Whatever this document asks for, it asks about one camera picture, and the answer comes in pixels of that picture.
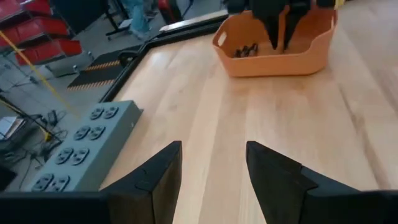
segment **red drawer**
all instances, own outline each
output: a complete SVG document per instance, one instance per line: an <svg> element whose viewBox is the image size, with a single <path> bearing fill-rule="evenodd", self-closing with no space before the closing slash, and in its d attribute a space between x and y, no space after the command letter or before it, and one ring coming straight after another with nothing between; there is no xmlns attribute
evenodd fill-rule
<svg viewBox="0 0 398 224"><path fill-rule="evenodd" d="M17 32L23 42L43 33L68 35L68 28L61 20L36 17L17 26Z"/></svg>
<svg viewBox="0 0 398 224"><path fill-rule="evenodd" d="M10 39L12 43L19 42L19 35L16 28L6 29L4 31L4 35L6 35L6 37L8 37L8 39ZM3 38L0 37L0 47L7 47L7 46L8 43Z"/></svg>
<svg viewBox="0 0 398 224"><path fill-rule="evenodd" d="M49 3L46 0L33 0L32 2L20 5L21 2L25 2L25 0L0 0L0 20L12 17L22 11L48 15L52 13Z"/></svg>
<svg viewBox="0 0 398 224"><path fill-rule="evenodd" d="M61 57L63 52L66 56L80 54L80 42L78 40L55 39L53 42L48 42L22 51L33 64ZM16 57L19 65L26 65L21 56L16 54Z"/></svg>
<svg viewBox="0 0 398 224"><path fill-rule="evenodd" d="M68 35L68 29L65 23L59 19L36 17L13 28L6 29L4 34L12 43L18 45L42 34ZM7 42L0 38L0 47L7 46Z"/></svg>

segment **person's leg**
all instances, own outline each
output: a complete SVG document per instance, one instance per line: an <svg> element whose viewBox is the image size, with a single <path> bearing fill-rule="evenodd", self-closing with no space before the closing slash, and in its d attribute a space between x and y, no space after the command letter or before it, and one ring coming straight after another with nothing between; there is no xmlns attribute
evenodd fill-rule
<svg viewBox="0 0 398 224"><path fill-rule="evenodd" d="M130 31L138 38L143 39L149 31L149 24L144 14L143 0L123 0L124 5L129 11Z"/></svg>

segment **gray power strip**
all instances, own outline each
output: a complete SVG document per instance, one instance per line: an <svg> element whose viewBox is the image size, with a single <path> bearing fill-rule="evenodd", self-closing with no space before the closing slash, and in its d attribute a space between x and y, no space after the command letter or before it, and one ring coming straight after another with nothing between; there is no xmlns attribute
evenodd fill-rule
<svg viewBox="0 0 398 224"><path fill-rule="evenodd" d="M98 103L25 191L97 191L141 113L133 101Z"/></svg>

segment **wooden table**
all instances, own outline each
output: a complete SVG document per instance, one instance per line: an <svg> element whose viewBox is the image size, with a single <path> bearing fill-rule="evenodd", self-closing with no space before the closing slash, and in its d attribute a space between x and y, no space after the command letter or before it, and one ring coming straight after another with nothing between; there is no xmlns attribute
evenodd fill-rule
<svg viewBox="0 0 398 224"><path fill-rule="evenodd" d="M182 140L174 223L265 223L245 161L255 140L357 189L398 188L397 44L369 54L393 44L394 1L345 6L329 66L306 77L229 78L212 35L152 49L115 98L144 113L102 187Z"/></svg>

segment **blue jeans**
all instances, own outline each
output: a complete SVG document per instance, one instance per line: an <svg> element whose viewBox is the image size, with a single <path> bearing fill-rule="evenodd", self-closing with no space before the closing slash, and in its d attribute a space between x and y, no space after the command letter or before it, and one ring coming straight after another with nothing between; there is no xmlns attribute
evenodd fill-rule
<svg viewBox="0 0 398 224"><path fill-rule="evenodd" d="M144 0L121 0L127 9L130 19L130 30L133 34L139 32L145 34L149 31L148 20L144 14Z"/></svg>

